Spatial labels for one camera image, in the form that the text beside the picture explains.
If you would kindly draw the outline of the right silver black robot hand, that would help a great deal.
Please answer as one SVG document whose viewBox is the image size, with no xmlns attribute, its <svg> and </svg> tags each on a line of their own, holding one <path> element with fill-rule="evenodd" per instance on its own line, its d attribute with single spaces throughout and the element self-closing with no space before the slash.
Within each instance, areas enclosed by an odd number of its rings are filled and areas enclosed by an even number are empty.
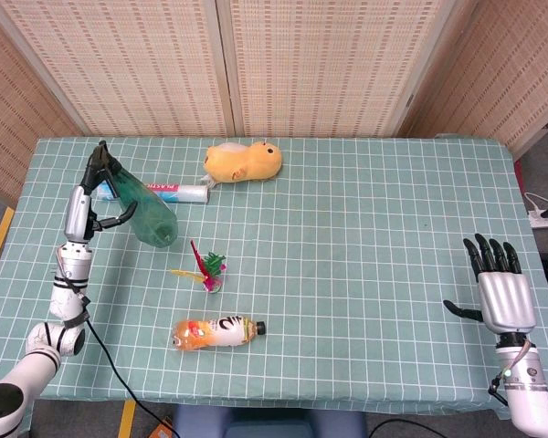
<svg viewBox="0 0 548 438">
<path fill-rule="evenodd" d="M 494 334 L 524 339 L 536 326 L 532 292 L 515 248 L 475 234 L 463 245 L 478 284 L 480 309 L 460 308 L 449 300 L 443 305 L 459 318 L 481 322 Z"/>
</svg>

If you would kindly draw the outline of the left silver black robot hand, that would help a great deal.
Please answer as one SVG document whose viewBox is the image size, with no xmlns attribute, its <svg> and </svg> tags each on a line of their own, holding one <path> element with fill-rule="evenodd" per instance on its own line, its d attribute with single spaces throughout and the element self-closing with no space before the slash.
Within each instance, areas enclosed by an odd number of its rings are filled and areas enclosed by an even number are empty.
<svg viewBox="0 0 548 438">
<path fill-rule="evenodd" d="M 96 232 L 124 224 L 132 218 L 138 206 L 137 201 L 132 201 L 119 216 L 101 220 L 91 208 L 91 195 L 102 182 L 108 184 L 114 198 L 120 197 L 113 177 L 121 169 L 118 160 L 109 153 L 107 142 L 100 141 L 88 159 L 81 182 L 69 197 L 64 232 L 68 241 L 86 244 Z"/>
</svg>

